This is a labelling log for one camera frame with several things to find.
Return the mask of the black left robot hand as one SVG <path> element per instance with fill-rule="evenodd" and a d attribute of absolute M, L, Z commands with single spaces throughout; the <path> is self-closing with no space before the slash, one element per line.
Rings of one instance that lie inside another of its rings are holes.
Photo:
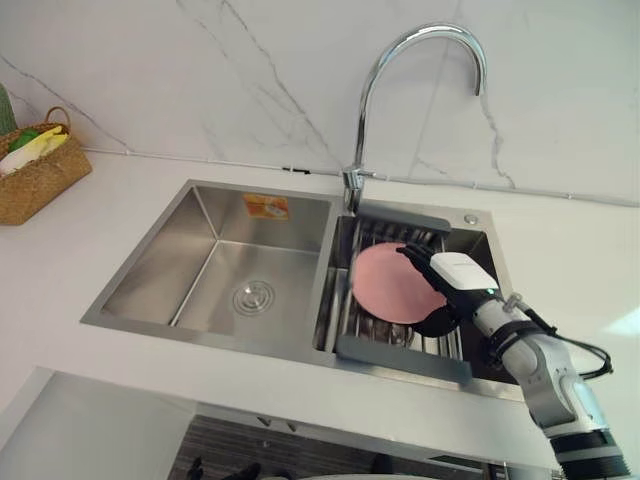
<path fill-rule="evenodd" d="M 262 467 L 259 463 L 252 463 L 244 469 L 227 475 L 223 480 L 256 480 Z M 189 470 L 187 471 L 186 478 L 189 480 L 202 480 L 204 478 L 203 460 L 201 457 L 196 457 Z"/>

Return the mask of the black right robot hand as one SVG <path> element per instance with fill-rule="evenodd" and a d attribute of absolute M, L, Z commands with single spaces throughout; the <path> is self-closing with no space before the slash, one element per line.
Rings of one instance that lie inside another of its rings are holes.
<path fill-rule="evenodd" d="M 445 298 L 444 306 L 411 326 L 424 337 L 445 336 L 461 323 L 472 322 L 476 311 L 488 301 L 501 299 L 496 280 L 467 254 L 434 252 L 417 244 L 402 245 L 396 252 Z"/>

